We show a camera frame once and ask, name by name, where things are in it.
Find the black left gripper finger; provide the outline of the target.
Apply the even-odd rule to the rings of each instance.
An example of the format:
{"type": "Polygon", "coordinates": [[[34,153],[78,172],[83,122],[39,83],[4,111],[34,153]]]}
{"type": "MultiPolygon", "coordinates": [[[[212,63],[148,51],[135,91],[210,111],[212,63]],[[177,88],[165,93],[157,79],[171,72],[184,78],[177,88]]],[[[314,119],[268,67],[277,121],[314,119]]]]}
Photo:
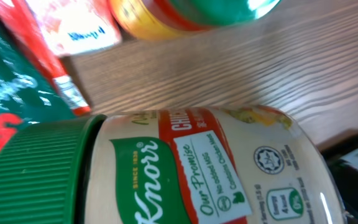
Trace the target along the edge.
{"type": "Polygon", "coordinates": [[[341,195],[348,223],[358,223],[358,133],[322,152],[341,195]]]}

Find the green lid white jar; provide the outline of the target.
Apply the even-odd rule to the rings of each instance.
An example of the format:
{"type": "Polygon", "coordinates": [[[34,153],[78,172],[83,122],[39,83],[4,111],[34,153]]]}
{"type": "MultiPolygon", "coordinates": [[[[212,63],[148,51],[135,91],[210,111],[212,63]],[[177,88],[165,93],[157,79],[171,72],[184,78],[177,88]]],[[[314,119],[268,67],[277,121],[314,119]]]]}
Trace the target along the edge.
{"type": "Polygon", "coordinates": [[[0,152],[0,223],[345,223],[321,154],[268,106],[40,123],[0,152]]]}

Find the red stick packet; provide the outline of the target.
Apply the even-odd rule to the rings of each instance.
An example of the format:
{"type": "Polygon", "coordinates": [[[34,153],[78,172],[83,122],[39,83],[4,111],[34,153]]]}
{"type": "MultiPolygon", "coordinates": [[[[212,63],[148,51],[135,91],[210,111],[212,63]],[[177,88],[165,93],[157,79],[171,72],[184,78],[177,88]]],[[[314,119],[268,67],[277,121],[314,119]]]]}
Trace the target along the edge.
{"type": "Polygon", "coordinates": [[[34,67],[77,116],[91,108],[57,56],[49,49],[30,9],[23,0],[0,0],[0,20],[34,67]]]}

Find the orange sauce bottle green cap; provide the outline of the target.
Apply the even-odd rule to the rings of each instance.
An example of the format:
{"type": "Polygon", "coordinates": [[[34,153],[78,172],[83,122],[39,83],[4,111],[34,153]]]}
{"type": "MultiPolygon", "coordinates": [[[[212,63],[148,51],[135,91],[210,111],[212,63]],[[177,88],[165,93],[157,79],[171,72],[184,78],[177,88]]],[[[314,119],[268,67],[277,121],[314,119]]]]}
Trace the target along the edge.
{"type": "Polygon", "coordinates": [[[109,0],[121,27],[137,39],[168,40],[256,21],[280,0],[109,0]]]}

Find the green 3M product pouch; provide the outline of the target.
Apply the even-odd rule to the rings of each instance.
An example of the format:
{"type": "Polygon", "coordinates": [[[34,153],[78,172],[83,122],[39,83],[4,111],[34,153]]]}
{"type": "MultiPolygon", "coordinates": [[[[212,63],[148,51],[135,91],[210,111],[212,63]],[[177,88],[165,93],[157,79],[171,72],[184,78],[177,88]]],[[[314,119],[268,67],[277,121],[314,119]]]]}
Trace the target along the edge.
{"type": "Polygon", "coordinates": [[[31,124],[74,116],[0,22],[0,151],[18,131],[31,124]]]}

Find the small red white packet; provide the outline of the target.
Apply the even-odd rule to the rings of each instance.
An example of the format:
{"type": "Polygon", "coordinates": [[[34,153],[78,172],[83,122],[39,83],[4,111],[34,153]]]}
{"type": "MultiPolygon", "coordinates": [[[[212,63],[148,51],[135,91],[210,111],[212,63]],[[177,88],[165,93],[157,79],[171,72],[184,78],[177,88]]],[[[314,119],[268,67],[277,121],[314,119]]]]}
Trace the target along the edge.
{"type": "Polygon", "coordinates": [[[122,42],[107,0],[26,0],[26,4],[57,57],[103,50],[122,42]]]}

